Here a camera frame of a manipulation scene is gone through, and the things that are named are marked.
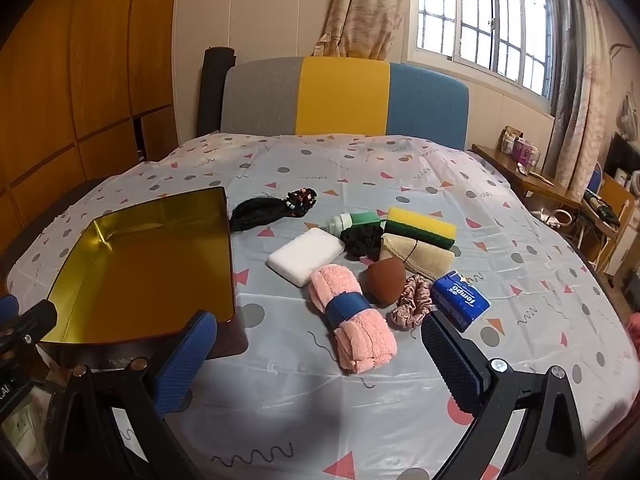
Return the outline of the white rectangular sponge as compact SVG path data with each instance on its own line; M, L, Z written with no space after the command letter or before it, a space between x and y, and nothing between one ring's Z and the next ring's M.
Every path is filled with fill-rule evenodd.
M312 228L273 252L267 260L271 270L297 287L303 287L311 273L330 264L342 252L343 242L319 228Z

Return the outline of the black scrunchie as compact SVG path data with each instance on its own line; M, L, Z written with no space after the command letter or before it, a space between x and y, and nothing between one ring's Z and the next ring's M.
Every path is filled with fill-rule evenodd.
M340 240L349 258L378 260L382 245L383 229L379 224L352 226L341 232Z

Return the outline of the green silicone bottle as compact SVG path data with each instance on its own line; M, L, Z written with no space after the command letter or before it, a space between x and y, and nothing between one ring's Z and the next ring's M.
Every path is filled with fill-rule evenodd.
M381 218L374 211L344 212L326 222L328 232L336 237L356 226L379 226Z

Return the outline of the black rolled mat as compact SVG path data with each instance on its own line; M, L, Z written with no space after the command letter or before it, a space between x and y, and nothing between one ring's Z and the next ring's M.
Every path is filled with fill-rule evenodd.
M218 131L221 125L224 83L228 71L235 66L235 52L229 47L211 47L205 50L201 70L200 94L196 135Z

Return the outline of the packages on desk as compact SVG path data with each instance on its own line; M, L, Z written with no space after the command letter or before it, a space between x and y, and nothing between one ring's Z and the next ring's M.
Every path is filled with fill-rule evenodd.
M500 136L500 152L526 168L534 169L539 162L540 151L520 130L505 126Z

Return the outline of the floral curtain right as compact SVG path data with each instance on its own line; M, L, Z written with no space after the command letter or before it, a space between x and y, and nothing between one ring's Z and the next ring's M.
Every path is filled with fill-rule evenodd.
M558 18L554 124L544 170L581 200L605 137L608 37L598 0L558 0Z

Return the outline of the blue Tempo tissue pack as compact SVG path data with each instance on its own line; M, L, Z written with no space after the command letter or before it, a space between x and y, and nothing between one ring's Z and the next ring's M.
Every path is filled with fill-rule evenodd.
M490 307L488 299L457 271L434 281L431 297L460 332L465 332Z

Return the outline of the pink towel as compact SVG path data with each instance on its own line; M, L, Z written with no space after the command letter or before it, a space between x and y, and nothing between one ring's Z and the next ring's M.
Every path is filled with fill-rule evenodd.
M390 326L363 296L349 268L328 264L315 270L309 279L309 293L332 327L338 364L343 370L361 374L396 356L397 342Z

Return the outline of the black beaded hair wig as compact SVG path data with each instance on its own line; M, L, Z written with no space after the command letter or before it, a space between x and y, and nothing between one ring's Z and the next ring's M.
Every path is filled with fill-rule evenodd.
M317 203L317 192L300 188L288 192L285 198L259 196L244 200L232 210L229 228L232 233L244 232L258 226L269 226L284 218L303 218Z

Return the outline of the brown makeup sponge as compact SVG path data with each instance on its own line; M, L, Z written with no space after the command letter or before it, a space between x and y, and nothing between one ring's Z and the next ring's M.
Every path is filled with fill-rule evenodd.
M402 261L390 257L372 263L363 273L364 291L381 307L394 304L405 287L406 270Z

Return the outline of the window with grille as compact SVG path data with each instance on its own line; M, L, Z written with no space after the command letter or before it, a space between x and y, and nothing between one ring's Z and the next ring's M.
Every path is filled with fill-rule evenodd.
M555 0L416 0L411 45L552 97Z

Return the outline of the yellow green scouring sponge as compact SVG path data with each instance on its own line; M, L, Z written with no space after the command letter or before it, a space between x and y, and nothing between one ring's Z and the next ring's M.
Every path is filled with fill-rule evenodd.
M457 236L457 227L453 224L399 207L388 210L384 231L442 249L454 246Z

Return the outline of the pink satin scrunchie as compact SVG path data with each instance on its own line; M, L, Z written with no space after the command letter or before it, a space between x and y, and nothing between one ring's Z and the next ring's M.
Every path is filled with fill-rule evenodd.
M403 330L413 330L422 324L424 318L434 309L431 298L433 282L420 274L409 276L390 312L390 320Z

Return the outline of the beige cloth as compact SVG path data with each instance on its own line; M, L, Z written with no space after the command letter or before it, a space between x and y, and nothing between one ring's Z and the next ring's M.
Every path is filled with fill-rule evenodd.
M454 253L448 249L385 233L382 235L380 260L390 257L398 258L406 270L420 274L432 282L447 274L454 262Z

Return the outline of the floral curtain left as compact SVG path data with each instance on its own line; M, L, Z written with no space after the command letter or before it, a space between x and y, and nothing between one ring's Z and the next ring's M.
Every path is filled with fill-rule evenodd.
M315 56L384 61L409 0L333 0Z

